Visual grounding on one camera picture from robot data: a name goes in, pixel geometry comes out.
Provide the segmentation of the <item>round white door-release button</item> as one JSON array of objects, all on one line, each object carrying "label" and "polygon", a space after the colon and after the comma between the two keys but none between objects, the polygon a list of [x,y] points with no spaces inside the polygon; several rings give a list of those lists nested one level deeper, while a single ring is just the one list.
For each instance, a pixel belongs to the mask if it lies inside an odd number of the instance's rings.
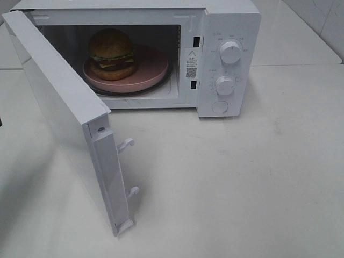
[{"label": "round white door-release button", "polygon": [[229,104],[226,101],[217,101],[212,105],[212,111],[215,113],[224,114],[227,112]]}]

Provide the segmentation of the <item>white microwave door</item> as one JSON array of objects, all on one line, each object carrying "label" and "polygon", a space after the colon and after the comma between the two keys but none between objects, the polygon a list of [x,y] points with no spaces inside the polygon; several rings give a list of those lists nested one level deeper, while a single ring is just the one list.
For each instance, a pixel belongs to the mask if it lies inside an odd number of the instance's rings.
[{"label": "white microwave door", "polygon": [[12,11],[3,15],[25,75],[56,141],[114,235],[133,225],[119,154],[134,140],[116,144],[110,109],[31,22]]}]

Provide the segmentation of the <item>glass microwave turntable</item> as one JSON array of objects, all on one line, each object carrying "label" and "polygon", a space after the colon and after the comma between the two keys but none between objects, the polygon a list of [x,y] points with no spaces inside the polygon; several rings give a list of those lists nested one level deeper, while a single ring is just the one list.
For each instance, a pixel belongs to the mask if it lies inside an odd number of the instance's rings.
[{"label": "glass microwave turntable", "polygon": [[91,84],[89,85],[89,87],[96,94],[104,95],[106,97],[133,97],[133,96],[138,96],[140,94],[147,94],[149,92],[156,91],[157,89],[161,88],[162,85],[164,85],[166,82],[169,81],[172,72],[173,72],[173,67],[171,65],[169,65],[165,76],[157,84],[155,84],[155,85],[153,85],[147,89],[135,91],[135,92],[127,92],[127,93],[110,92],[110,91],[105,91],[105,90],[99,89],[98,87],[93,86]]}]

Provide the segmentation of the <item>upper white power knob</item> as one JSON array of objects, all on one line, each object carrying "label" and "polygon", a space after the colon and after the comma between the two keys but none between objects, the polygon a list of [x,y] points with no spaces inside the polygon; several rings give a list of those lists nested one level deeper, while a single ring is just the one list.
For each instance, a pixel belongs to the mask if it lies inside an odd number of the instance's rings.
[{"label": "upper white power knob", "polygon": [[219,46],[221,61],[227,65],[236,63],[241,58],[242,45],[235,39],[228,39]]}]

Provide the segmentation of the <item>toy hamburger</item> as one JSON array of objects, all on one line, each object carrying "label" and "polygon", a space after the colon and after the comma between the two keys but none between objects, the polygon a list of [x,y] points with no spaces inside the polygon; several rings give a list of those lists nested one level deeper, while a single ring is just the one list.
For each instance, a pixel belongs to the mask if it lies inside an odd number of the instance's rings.
[{"label": "toy hamburger", "polygon": [[135,45],[124,32],[107,28],[89,40],[90,70],[100,79],[117,81],[135,72]]}]

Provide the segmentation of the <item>lower white timer knob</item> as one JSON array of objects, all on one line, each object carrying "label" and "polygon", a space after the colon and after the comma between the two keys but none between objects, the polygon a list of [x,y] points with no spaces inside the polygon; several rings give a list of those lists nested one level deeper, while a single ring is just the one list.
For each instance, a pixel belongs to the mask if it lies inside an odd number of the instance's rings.
[{"label": "lower white timer knob", "polygon": [[231,95],[234,93],[235,81],[230,76],[221,76],[215,81],[215,89],[220,96]]}]

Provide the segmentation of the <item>white microwave oven body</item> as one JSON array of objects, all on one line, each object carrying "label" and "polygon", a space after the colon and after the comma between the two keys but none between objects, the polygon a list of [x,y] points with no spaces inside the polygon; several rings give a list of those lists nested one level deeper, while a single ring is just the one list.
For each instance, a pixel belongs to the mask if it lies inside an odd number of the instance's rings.
[{"label": "white microwave oven body", "polygon": [[[200,117],[238,116],[259,31],[261,14],[251,1],[20,1],[21,11],[89,86],[83,64],[90,38],[114,28],[134,43],[156,48],[173,72],[156,91],[133,97],[96,94],[110,109],[195,108]],[[228,39],[242,45],[234,64],[221,61],[219,46]],[[198,78],[184,75],[184,50],[199,49]],[[234,93],[220,96],[215,81],[230,76]],[[229,104],[224,114],[212,111],[217,101]]]}]

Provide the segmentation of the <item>pink round plate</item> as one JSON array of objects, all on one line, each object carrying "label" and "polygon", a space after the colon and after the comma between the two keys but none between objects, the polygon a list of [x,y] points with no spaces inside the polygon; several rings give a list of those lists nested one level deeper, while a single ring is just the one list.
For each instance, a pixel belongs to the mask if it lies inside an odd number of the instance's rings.
[{"label": "pink round plate", "polygon": [[138,45],[134,56],[104,65],[88,58],[83,73],[95,88],[108,94],[131,94],[159,83],[167,74],[168,58],[156,48]]}]

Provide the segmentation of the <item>white warning label sticker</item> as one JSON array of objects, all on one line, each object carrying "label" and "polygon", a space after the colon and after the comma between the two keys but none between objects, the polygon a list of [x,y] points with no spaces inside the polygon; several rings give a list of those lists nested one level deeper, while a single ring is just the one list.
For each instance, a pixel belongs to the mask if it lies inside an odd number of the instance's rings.
[{"label": "white warning label sticker", "polygon": [[196,80],[198,78],[199,49],[186,48],[184,50],[185,78]]}]

